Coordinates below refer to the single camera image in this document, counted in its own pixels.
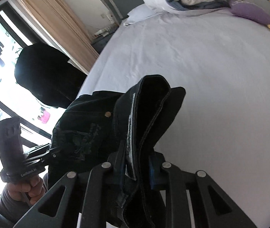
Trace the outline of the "person left forearm grey sleeve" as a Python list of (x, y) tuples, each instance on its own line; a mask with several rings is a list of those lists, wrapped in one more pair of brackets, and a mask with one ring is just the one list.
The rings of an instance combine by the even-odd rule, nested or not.
[(0, 227), (14, 227), (25, 213), (32, 207), (29, 203), (14, 201), (8, 194), (7, 188), (0, 195)]

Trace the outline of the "person left hand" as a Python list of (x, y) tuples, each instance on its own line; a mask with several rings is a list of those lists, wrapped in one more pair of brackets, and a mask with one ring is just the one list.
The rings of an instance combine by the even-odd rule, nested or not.
[(44, 181), (40, 176), (33, 176), (32, 178), (18, 182), (8, 183), (6, 185), (9, 196), (14, 201), (22, 201), (34, 205), (45, 194)]

